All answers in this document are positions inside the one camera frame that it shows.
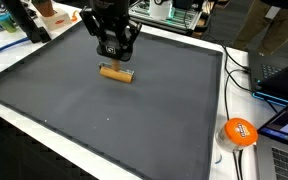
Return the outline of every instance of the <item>laptop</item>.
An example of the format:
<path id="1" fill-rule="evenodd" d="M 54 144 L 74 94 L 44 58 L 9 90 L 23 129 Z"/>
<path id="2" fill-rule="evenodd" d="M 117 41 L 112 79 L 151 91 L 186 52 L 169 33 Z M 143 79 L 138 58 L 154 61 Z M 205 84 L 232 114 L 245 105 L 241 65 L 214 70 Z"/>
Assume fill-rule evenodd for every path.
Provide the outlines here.
<path id="1" fill-rule="evenodd" d="M 288 105 L 288 59 L 249 53 L 252 96 L 261 100 Z"/>
<path id="2" fill-rule="evenodd" d="M 288 180 L 288 106 L 259 130 L 257 161 L 262 180 Z"/>

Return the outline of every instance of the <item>white table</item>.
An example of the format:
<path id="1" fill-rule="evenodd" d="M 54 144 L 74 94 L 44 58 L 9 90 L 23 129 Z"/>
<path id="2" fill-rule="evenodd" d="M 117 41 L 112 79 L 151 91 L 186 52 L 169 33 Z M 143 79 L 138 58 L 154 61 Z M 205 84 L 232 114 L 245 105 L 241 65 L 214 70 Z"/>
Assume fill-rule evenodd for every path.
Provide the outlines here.
<path id="1" fill-rule="evenodd" d="M 65 6 L 61 4 L 55 4 L 55 7 L 60 7 L 64 9 L 69 15 L 72 15 L 76 8 Z M 44 25 L 41 20 L 35 20 L 38 26 Z M 57 37 L 61 33 L 65 32 L 70 26 L 63 27 L 55 32 L 52 32 L 50 35 L 52 38 Z M 193 39 L 190 37 L 185 37 L 182 35 L 177 35 L 171 32 L 166 32 L 163 30 L 151 28 L 148 26 L 143 26 L 143 32 L 151 33 L 154 35 L 158 35 L 161 37 L 169 38 L 185 42 L 195 46 L 201 46 L 204 48 L 224 52 L 223 48 L 219 45 L 201 41 L 198 39 Z M 18 40 L 25 37 L 25 34 L 18 30 L 14 34 L 9 34 L 7 32 L 0 33 L 0 46 L 5 45 L 9 42 Z M 17 47 L 10 48 L 7 51 L 0 53 L 0 71 L 8 68 L 12 64 L 18 62 L 22 58 L 26 57 L 30 53 L 36 51 L 41 48 L 45 44 L 37 43 L 32 44 L 30 42 L 26 42 L 25 45 L 18 45 Z M 230 55 L 242 65 L 248 65 L 247 61 L 247 53 L 241 52 L 234 49 L 228 49 Z M 231 61 L 228 63 L 228 69 L 236 69 L 238 68 Z M 233 74 L 238 83 L 240 83 L 243 87 L 248 88 L 249 82 L 247 75 L 243 75 L 241 73 Z M 225 106 L 224 106 L 224 83 L 226 80 L 227 74 L 224 70 L 221 73 L 220 80 L 220 95 L 219 95 L 219 103 L 218 103 L 218 112 L 217 112 L 217 123 L 216 130 L 220 129 L 224 123 L 226 122 L 225 115 Z M 231 117 L 241 117 L 249 120 L 255 127 L 260 127 L 264 124 L 270 117 L 274 115 L 274 112 L 270 107 L 262 101 L 256 100 L 251 97 L 248 92 L 244 92 L 236 87 L 232 81 L 228 84 L 227 91 L 228 98 L 228 108 Z M 0 105 L 0 117 L 5 119 L 10 124 L 19 128 L 23 132 L 27 133 L 31 137 L 35 138 L 39 142 L 48 146 L 53 151 L 57 152 L 61 156 L 65 157 L 69 161 L 78 165 L 80 168 L 85 170 L 86 172 L 92 174 L 98 179 L 139 179 L 133 174 L 125 171 L 124 169 L 116 166 L 115 164 L 110 163 L 109 161 L 103 159 L 100 156 L 90 152 L 89 150 L 77 145 L 76 143 L 58 135 L 57 133 L 46 129 L 35 121 L 24 117 L 5 106 Z M 237 179 L 235 165 L 233 156 L 231 153 L 224 152 L 221 150 L 216 141 L 213 142 L 213 152 L 212 152 L 212 164 L 211 164 L 211 172 L 210 179 L 211 180 L 232 180 Z M 215 164 L 218 160 L 220 154 L 222 155 L 222 161 L 219 164 Z M 256 174 L 256 155 L 254 147 L 248 147 L 244 150 L 243 153 L 243 176 L 244 180 L 256 180 L 257 177 L 252 175 Z"/>

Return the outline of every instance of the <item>black mount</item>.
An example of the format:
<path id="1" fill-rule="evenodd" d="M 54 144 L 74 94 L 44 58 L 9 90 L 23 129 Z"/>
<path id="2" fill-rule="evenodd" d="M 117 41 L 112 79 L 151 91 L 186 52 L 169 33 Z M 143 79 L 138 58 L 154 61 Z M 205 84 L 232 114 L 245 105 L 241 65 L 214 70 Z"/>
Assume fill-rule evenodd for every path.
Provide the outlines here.
<path id="1" fill-rule="evenodd" d="M 141 23 L 130 20 L 128 14 L 105 16 L 87 7 L 80 12 L 80 16 L 89 33 L 98 38 L 99 55 L 120 61 L 130 60 L 133 43 L 142 28 Z"/>

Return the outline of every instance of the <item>gray foam pad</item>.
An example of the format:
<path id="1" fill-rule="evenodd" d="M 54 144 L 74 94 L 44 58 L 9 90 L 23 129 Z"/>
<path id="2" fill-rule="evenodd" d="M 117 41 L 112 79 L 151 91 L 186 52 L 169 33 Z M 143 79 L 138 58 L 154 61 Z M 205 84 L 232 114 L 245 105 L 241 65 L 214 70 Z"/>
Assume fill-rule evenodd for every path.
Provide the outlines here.
<path id="1" fill-rule="evenodd" d="M 0 77 L 0 101 L 149 178 L 208 177 L 221 55 L 141 33 L 126 84 L 99 75 L 84 25 L 55 41 Z"/>

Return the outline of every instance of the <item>paper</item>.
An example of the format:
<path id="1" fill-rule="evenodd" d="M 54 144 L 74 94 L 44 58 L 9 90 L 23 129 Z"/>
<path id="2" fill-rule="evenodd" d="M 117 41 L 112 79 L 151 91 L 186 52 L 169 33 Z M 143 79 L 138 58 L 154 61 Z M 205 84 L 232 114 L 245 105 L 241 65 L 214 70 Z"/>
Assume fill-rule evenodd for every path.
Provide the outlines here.
<path id="1" fill-rule="evenodd" d="M 274 19 L 274 17 L 280 11 L 280 9 L 281 8 L 279 7 L 272 6 L 271 9 L 267 12 L 265 17 L 269 19 Z"/>

